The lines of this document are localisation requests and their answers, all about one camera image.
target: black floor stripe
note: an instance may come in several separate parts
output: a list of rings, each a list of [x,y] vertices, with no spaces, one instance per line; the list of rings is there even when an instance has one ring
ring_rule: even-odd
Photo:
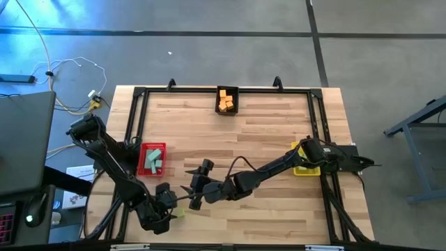
[[[330,32],[275,32],[275,31],[119,31],[94,29],[39,28],[50,36],[221,36],[309,38],[366,38],[366,39],[446,39],[446,33],[330,33]],[[0,26],[0,34],[34,34],[33,27]]]
[[[318,33],[319,38],[446,39],[444,33]]]
[[[319,79],[321,80],[322,87],[328,87],[327,72],[325,71],[325,65],[323,63],[321,42],[319,41],[318,27],[316,26],[316,18],[314,17],[312,1],[305,0],[305,3],[307,4],[309,26],[310,26],[310,29],[312,30],[312,35],[313,35],[312,38],[313,38],[313,44],[314,44],[314,53],[316,55],[316,64],[318,66]]]
[[[114,31],[90,29],[40,28],[42,35],[52,36],[203,36],[203,37],[271,37],[271,38],[309,38],[311,32],[274,32],[274,31]],[[35,34],[33,27],[0,26],[1,34]]]

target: red keyboard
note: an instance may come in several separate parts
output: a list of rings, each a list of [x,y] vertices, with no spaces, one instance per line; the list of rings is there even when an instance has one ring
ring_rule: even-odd
[[[15,203],[0,204],[0,245],[14,243]]]

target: wooden table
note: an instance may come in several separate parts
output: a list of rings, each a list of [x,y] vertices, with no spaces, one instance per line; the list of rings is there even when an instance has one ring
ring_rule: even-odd
[[[117,86],[107,123],[107,132],[124,139],[134,86]],[[332,141],[350,144],[351,136],[337,88],[323,89],[325,110]],[[139,118],[141,98],[133,135]],[[243,155],[255,167],[278,158],[298,141],[312,134],[307,99],[302,94],[240,94],[236,116],[219,116],[214,111],[213,93],[151,93],[144,126],[144,142],[166,142],[166,172],[162,178],[139,177],[150,191],[161,182],[171,184],[177,196],[188,186],[204,158],[215,163],[212,178],[222,180],[231,161]],[[233,172],[249,170],[242,161]],[[352,174],[339,174],[344,206],[363,233],[373,232],[362,186]],[[110,207],[114,183],[104,174],[96,183],[87,213],[87,229],[92,231]],[[155,235],[139,226],[136,213],[128,219],[126,242],[150,243],[249,243],[305,244],[329,243],[327,223],[318,177],[296,177],[292,170],[261,184],[249,197],[238,201],[203,201],[200,211],[180,201],[185,216],[171,221],[170,231]],[[118,212],[115,231],[121,219]],[[338,236],[339,218],[334,213]]]

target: gray floor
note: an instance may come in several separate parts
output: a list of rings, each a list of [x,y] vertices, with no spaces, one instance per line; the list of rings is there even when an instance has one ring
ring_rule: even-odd
[[[321,32],[444,33],[446,1],[313,0]],[[24,7],[41,27],[151,31],[308,32],[304,0],[31,1]],[[11,1],[0,25],[30,26]],[[44,61],[37,36],[0,35],[0,72],[29,74]],[[52,60],[85,56],[107,69],[103,96],[117,84],[226,84],[269,86],[275,75],[286,86],[320,86],[311,38],[45,36]],[[367,203],[377,241],[446,250],[446,200],[407,205],[421,191],[402,135],[382,131],[445,94],[446,40],[321,39],[328,83],[341,87],[354,141],[362,155],[383,164],[364,173]],[[78,106],[102,73],[89,63],[67,63],[55,90]],[[43,71],[37,74],[43,78]],[[47,85],[0,85],[2,93],[31,93]],[[105,121],[108,110],[97,111]],[[64,132],[75,116],[55,111],[49,148],[69,144]],[[64,170],[88,165],[79,149],[48,160]],[[65,225],[79,212],[64,213]],[[78,228],[52,231],[52,241],[72,240]]]

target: red container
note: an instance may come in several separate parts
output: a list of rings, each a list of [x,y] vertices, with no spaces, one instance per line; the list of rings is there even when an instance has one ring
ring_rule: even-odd
[[[146,152],[147,150],[156,150],[159,149],[161,151],[161,160],[162,166],[161,168],[156,169],[156,174],[152,174],[152,169],[145,169],[144,163],[146,161]],[[139,176],[153,176],[153,177],[162,177],[164,175],[164,167],[166,166],[166,143],[143,143],[141,144],[141,150],[139,152],[139,162],[138,162],[138,175]]]

